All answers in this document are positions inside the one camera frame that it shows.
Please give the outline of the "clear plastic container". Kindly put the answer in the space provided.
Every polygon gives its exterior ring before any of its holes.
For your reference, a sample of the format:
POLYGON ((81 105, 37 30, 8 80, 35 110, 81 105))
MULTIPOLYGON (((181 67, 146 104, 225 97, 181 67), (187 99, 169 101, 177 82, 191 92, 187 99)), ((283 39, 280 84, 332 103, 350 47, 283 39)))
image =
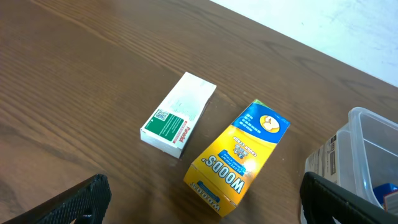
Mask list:
MULTIPOLYGON (((305 161, 314 172, 375 206, 397 216, 397 191, 377 201, 373 188, 397 185, 397 123, 366 108, 355 107, 348 123, 305 161)), ((301 206, 301 223, 307 223, 301 206)))

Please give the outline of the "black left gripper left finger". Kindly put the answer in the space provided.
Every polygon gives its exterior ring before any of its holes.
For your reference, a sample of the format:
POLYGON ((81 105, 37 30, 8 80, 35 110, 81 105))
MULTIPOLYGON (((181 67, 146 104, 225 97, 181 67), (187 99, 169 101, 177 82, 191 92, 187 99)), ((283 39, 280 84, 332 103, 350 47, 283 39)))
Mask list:
POLYGON ((96 174, 6 223, 101 223, 111 201, 104 174, 96 174))

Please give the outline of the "white green Panadol box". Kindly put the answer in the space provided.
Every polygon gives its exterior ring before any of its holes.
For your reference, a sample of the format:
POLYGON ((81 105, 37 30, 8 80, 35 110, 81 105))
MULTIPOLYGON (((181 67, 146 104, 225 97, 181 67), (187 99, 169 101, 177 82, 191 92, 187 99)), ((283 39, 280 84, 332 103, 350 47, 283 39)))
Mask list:
POLYGON ((140 129, 141 140, 180 158, 215 90, 215 84, 184 73, 140 129))

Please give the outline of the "blue Kool Fever box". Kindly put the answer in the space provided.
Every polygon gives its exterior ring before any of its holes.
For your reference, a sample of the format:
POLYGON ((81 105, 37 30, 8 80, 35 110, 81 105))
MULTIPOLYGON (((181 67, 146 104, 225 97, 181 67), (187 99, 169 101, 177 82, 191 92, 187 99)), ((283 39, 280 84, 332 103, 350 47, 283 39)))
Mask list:
POLYGON ((397 186, 391 183, 382 184, 373 188, 374 195, 380 205, 384 205, 384 196, 397 190, 397 186))

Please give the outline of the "yellow Woods syrup box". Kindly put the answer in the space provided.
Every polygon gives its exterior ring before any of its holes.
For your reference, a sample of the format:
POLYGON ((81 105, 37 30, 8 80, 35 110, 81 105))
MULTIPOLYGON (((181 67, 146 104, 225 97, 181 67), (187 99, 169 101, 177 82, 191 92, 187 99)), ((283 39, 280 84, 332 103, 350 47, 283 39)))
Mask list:
POLYGON ((191 164, 184 182, 221 217, 242 201, 290 123, 254 100, 191 164))

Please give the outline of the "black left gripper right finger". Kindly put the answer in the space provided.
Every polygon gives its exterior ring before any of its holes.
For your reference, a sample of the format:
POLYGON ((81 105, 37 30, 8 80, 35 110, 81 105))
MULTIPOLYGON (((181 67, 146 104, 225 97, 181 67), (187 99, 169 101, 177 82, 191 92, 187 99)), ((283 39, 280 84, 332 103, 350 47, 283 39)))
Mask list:
POLYGON ((397 223, 397 216, 314 172, 305 173, 300 198, 308 224, 397 223))

